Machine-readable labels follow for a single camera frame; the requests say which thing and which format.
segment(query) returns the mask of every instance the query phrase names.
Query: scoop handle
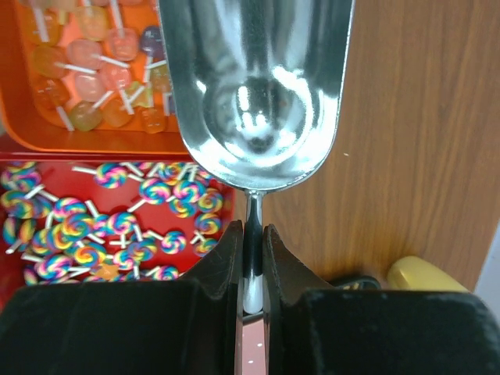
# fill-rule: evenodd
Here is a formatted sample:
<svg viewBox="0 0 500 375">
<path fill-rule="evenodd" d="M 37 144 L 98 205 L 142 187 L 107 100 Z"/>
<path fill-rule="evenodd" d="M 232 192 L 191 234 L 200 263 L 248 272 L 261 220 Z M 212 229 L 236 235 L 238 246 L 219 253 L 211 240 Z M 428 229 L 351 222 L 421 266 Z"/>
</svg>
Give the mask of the scoop handle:
<svg viewBox="0 0 500 375">
<path fill-rule="evenodd" d="M 243 235 L 243 310 L 263 309 L 263 198 L 261 191 L 246 191 L 247 220 Z"/>
</svg>

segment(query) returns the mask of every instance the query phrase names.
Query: silver scoop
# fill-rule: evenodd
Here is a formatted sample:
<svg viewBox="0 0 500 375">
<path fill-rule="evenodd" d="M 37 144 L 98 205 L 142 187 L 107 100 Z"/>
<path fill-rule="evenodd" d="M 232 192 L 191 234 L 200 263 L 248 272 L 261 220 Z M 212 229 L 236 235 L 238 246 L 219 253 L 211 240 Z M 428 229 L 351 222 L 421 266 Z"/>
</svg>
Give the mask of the silver scoop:
<svg viewBox="0 0 500 375">
<path fill-rule="evenodd" d="M 331 150 L 354 0 L 160 1 L 159 10 L 187 150 L 248 198 L 243 307 L 257 313 L 263 197 L 303 182 Z"/>
</svg>

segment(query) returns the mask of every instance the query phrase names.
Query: wooden table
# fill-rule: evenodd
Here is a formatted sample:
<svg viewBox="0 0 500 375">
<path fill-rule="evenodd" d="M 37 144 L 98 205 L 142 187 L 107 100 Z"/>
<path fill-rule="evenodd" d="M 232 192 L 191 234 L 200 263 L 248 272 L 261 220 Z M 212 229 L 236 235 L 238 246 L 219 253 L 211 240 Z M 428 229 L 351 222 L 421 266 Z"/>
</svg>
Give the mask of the wooden table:
<svg viewBox="0 0 500 375">
<path fill-rule="evenodd" d="M 333 151 L 265 198 L 321 277 L 412 254 L 474 287 L 500 217 L 498 20 L 498 0 L 357 1 Z"/>
</svg>

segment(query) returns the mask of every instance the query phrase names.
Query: orange container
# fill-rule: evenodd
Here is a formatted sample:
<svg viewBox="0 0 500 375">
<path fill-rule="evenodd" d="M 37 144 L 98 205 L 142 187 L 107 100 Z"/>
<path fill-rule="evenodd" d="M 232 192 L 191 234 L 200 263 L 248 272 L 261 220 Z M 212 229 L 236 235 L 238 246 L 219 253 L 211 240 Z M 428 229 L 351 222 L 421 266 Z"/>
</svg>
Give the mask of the orange container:
<svg viewBox="0 0 500 375">
<path fill-rule="evenodd" d="M 109 25 L 114 27 L 111 10 Z M 158 24 L 155 13 L 144 0 L 141 5 L 120 6 L 123 24 L 135 29 L 140 36 L 150 25 Z M 127 153 L 137 155 L 163 155 L 170 158 L 186 155 L 188 152 L 179 134 L 175 116 L 168 116 L 166 130 L 157 134 L 146 134 L 141 130 L 139 114 L 119 129 L 101 123 L 89 132 L 69 132 L 57 114 L 37 106 L 33 96 L 32 83 L 40 77 L 35 73 L 30 53 L 35 45 L 23 35 L 21 24 L 31 9 L 22 6 L 17 0 L 0 1 L 0 22 L 2 38 L 0 43 L 0 101 L 2 120 L 9 135 L 21 145 L 45 152 L 98 152 L 101 154 Z M 73 14 L 62 29 L 62 37 L 57 48 L 65 48 L 72 40 L 83 38 Z M 109 46 L 102 42 L 106 55 Z M 137 58 L 129 62 L 132 80 L 142 82 L 145 54 L 139 52 Z M 69 73 L 62 80 L 72 94 L 72 99 L 64 106 L 69 112 L 80 101 L 73 84 L 74 73 Z M 155 105 L 161 106 L 161 95 L 154 97 Z"/>
</svg>

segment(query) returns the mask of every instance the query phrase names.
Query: yellow object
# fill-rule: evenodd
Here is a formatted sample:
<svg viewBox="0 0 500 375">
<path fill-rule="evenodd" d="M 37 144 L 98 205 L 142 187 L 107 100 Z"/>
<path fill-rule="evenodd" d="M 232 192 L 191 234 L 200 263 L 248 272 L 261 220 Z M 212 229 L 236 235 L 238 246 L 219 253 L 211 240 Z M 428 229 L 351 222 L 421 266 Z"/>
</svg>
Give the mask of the yellow object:
<svg viewBox="0 0 500 375">
<path fill-rule="evenodd" d="M 392 288 L 406 291 L 468 292 L 453 277 L 416 256 L 406 256 L 395 262 L 387 273 L 387 281 Z"/>
</svg>

